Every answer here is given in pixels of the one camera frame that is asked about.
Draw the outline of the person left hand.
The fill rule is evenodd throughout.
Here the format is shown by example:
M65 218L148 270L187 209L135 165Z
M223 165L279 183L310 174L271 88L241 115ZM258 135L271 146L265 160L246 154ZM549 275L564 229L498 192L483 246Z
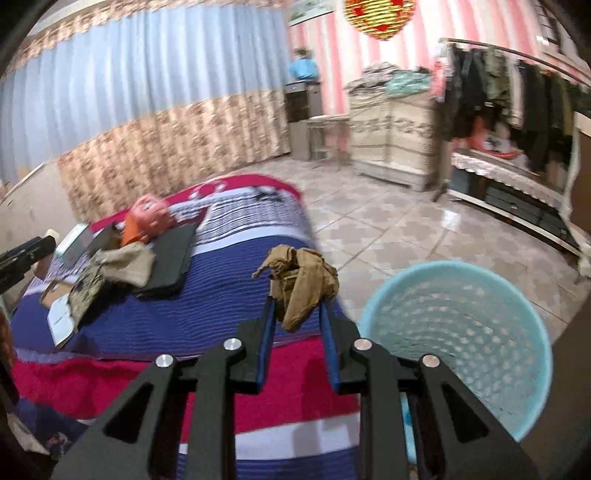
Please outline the person left hand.
M0 356L8 369L12 368L17 359L17 354L13 348L11 327L2 310L0 310Z

